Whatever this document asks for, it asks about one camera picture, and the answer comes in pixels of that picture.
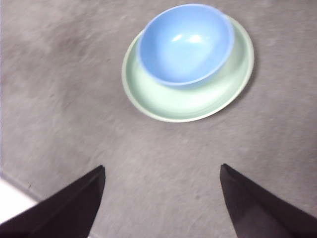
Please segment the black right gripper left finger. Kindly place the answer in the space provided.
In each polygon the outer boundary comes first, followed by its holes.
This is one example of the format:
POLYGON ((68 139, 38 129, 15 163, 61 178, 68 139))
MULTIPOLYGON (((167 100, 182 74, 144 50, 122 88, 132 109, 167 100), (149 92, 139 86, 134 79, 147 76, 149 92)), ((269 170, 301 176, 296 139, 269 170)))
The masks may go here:
POLYGON ((51 197, 5 221, 2 238, 86 238, 99 210, 106 170, 98 166, 51 197))

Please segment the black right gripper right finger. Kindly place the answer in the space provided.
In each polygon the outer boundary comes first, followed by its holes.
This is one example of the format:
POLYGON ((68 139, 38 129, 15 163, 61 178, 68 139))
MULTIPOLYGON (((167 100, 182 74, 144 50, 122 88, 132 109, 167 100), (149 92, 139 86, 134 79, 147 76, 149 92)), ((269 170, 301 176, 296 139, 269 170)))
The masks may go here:
POLYGON ((317 219, 227 164, 220 167, 225 205, 239 238, 315 238, 317 219))

